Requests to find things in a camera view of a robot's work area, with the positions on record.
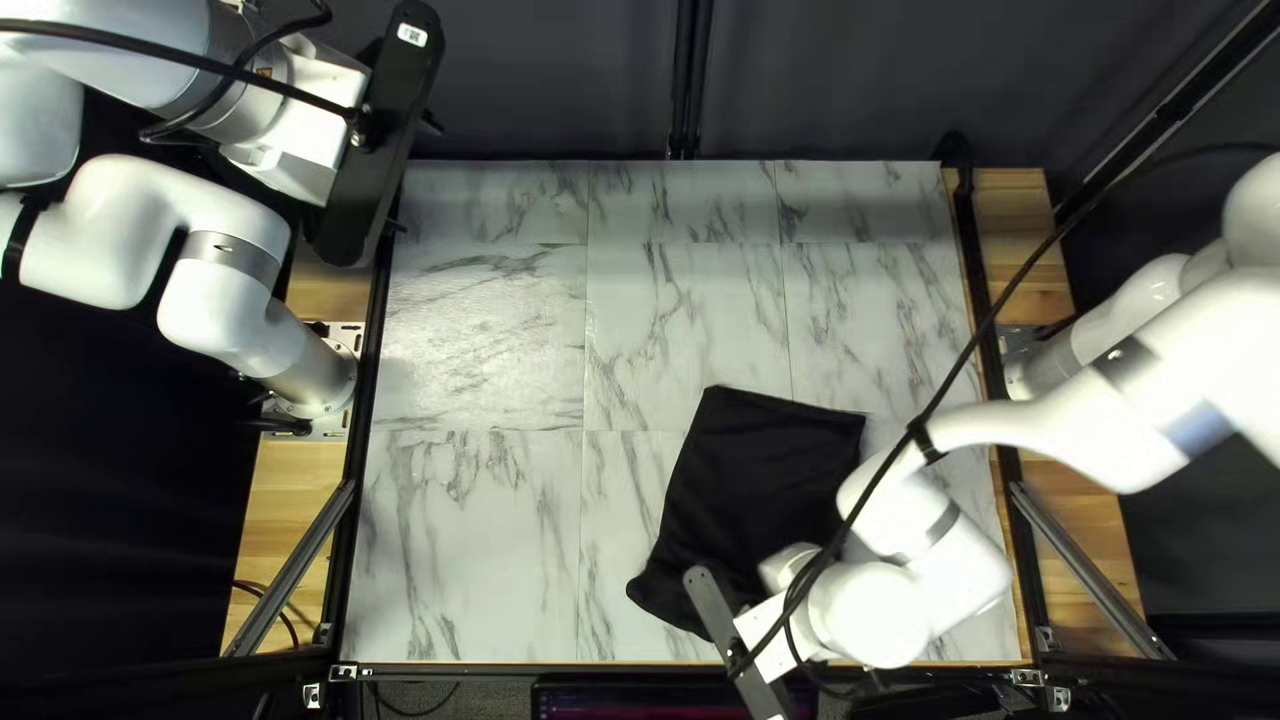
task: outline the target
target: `black backdrop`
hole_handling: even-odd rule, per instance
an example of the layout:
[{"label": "black backdrop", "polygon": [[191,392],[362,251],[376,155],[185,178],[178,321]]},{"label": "black backdrop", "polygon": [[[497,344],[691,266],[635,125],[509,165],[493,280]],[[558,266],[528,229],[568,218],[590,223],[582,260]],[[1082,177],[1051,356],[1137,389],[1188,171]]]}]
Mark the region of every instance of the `black backdrop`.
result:
[{"label": "black backdrop", "polygon": [[[138,145],[146,114],[88,94],[86,117],[81,161],[124,151],[211,174]],[[225,365],[156,329],[164,281],[115,313],[0,279],[6,678],[220,652],[257,448],[234,420],[256,409]]]}]

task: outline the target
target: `metal bracket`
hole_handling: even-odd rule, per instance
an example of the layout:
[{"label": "metal bracket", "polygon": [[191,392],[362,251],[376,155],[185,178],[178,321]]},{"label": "metal bracket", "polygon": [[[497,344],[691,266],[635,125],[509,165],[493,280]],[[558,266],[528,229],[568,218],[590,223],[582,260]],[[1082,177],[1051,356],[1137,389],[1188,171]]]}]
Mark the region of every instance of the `metal bracket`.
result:
[{"label": "metal bracket", "polygon": [[1138,648],[1143,657],[1176,660],[1174,653],[1160,641],[1160,637],[1147,625],[1142,615],[1138,615],[1129,606],[1120,591],[1111,584],[1102,570],[1098,570],[1098,566],[1089,560],[1088,553],[1076,544],[1066,528],[1053,518],[1053,514],[1044,507],[1044,503],[1030,488],[1021,483],[1010,483],[1009,498],[1012,500],[1014,507],[1036,528],[1036,532],[1048,541],[1107,620]]},{"label": "metal bracket", "polygon": [[[721,592],[719,584],[712,571],[701,565],[695,565],[685,571],[685,592],[698,610],[698,618],[703,626],[716,642],[716,650],[721,653],[724,665],[735,657],[737,652],[745,652],[742,638],[733,626],[733,612]],[[791,705],[791,696],[781,680],[765,683],[759,667],[753,662],[750,667],[733,678],[733,685],[742,696],[742,703],[755,720],[774,720],[777,717],[795,717],[795,708]]]},{"label": "metal bracket", "polygon": [[1044,674],[1034,667],[1014,667],[1009,671],[1009,682],[1023,688],[1043,688]]},{"label": "metal bracket", "polygon": [[302,685],[302,707],[307,710],[320,710],[321,705],[320,683]]},{"label": "metal bracket", "polygon": [[1036,648],[1041,652],[1059,652],[1062,650],[1062,644],[1057,642],[1057,635],[1053,634],[1053,628],[1048,625],[1036,625]]},{"label": "metal bracket", "polygon": [[329,682],[330,683],[348,683],[356,679],[356,666],[355,665],[330,665],[329,666]]},{"label": "metal bracket", "polygon": [[333,623],[320,623],[316,625],[316,632],[311,634],[311,644],[328,646],[332,634]]},{"label": "metal bracket", "polygon": [[[360,360],[360,352],[365,347],[365,323],[364,322],[338,322],[338,320],[325,320],[321,323],[308,323],[310,325],[321,325],[320,334],[325,338],[328,345],[332,345],[334,350],[339,354],[351,352]],[[270,438],[273,441],[285,441],[285,442],[347,442],[347,436],[351,432],[351,413],[352,404],[355,402],[355,395],[347,404],[342,407],[334,410],[333,413],[311,420],[311,434],[298,437],[289,432],[265,432],[264,438]],[[262,416],[279,416],[279,415],[292,415],[289,413],[291,405],[279,397],[270,397],[262,402]]]},{"label": "metal bracket", "polygon": [[1071,708],[1071,691],[1069,688],[1044,688],[1044,700],[1048,701],[1050,712],[1066,712]]},{"label": "metal bracket", "polygon": [[333,495],[329,496],[324,507],[320,509],[316,519],[302,533],[302,539],[298,541],[293,552],[289,553],[280,571],[275,574],[271,585],[266,588],[266,592],[259,598],[253,610],[250,611],[248,618],[244,619],[244,624],[241,625],[236,637],[232,638],[224,653],[227,657],[253,655],[257,651],[257,646],[262,644],[262,638],[271,629],[275,618],[280,614],[284,603],[288,602],[289,596],[293,594],[293,589],[298,587],[302,575],[311,566],[311,561],[315,560],[316,555],[320,555],[320,547],[324,544],[325,538],[333,532],[333,528],[342,519],[347,507],[351,506],[351,498],[355,493],[356,483],[352,480],[344,482],[333,491]]}]

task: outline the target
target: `table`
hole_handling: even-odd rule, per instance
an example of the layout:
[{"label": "table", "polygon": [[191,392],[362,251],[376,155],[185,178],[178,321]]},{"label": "table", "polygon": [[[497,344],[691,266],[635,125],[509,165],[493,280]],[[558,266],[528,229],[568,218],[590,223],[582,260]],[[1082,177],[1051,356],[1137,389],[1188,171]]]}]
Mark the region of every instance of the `table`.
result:
[{"label": "table", "polygon": [[[1038,170],[980,170],[977,206],[993,292],[1020,263],[1051,223],[1043,174]],[[351,319],[362,316],[367,275],[324,269],[306,250],[294,264],[289,305],[305,319]],[[1065,270],[1060,255],[1042,261],[1015,302],[1006,307],[1004,322],[1044,323],[1070,314]],[[264,441],[246,519],[244,541],[237,575],[269,582],[293,543],[340,477],[340,443],[284,443]],[[1138,605],[1137,584],[1128,559],[1123,524],[1115,498],[1053,462],[1028,459],[1028,482],[1048,498],[1052,510],[1091,552],[1101,569],[1126,597]],[[1001,518],[1007,512],[1001,502]],[[1110,630],[1088,597],[1074,584],[1065,568],[1042,550],[1042,574],[1051,619],[1068,650],[1119,653],[1123,641]],[[323,596],[323,560],[294,593],[293,601],[311,619],[319,615]],[[251,597],[233,596],[227,638],[251,606]],[[1018,614],[1019,625],[1021,614]],[[1029,656],[1025,629],[1019,626],[1021,653]],[[276,624],[262,652],[288,647],[287,634]]]}]

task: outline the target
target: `metal pole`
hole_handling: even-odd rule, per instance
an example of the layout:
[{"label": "metal pole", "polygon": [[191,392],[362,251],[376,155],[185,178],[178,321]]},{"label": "metal pole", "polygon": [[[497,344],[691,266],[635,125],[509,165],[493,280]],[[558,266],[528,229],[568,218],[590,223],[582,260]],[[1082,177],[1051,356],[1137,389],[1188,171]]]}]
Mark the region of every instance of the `metal pole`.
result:
[{"label": "metal pole", "polygon": [[311,527],[302,534],[302,539],[298,541],[297,547],[293,548],[288,560],[284,561],[284,566],[280,568],[275,579],[271,580],[271,587],[266,588],[266,592],[262,593],[257,605],[248,614],[244,624],[241,625],[239,632],[236,633],[236,638],[232,639],[230,646],[228,646],[224,653],[225,657],[253,655],[257,647],[262,644],[262,639],[271,629],[280,610],[284,609],[284,603],[289,601],[289,596],[298,587],[302,575],[311,566],[316,555],[320,553],[320,548],[324,547],[325,538],[329,537],[334,525],[342,519],[342,514],[351,505],[355,489],[356,482],[348,480],[333,491],[324,507],[320,509],[320,514],[311,521]]},{"label": "metal pole", "polygon": [[1032,527],[1048,541],[1053,550],[1062,557],[1066,566],[1071,569],[1080,584],[1093,598],[1093,602],[1107,616],[1107,620],[1120,633],[1133,643],[1138,652],[1148,660],[1176,660],[1174,653],[1165,647],[1160,637],[1147,625],[1146,620],[1138,615],[1133,607],[1120,594],[1120,591],[1111,584],[1111,580],[1098,570],[1089,556],[1071,539],[1053,515],[1043,506],[1034,491],[1023,483],[1009,486],[1009,497],[1014,501],[1014,507],[1030,521]]}]

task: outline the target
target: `black metal frame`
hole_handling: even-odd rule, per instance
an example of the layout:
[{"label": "black metal frame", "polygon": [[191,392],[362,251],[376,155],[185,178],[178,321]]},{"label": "black metal frame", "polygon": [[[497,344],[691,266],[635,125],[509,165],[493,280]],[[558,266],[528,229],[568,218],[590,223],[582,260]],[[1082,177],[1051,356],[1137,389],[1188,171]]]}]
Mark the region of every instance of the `black metal frame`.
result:
[{"label": "black metal frame", "polygon": [[714,0],[680,0],[676,10],[671,124],[667,129],[668,160],[691,160],[698,156],[714,12]]}]

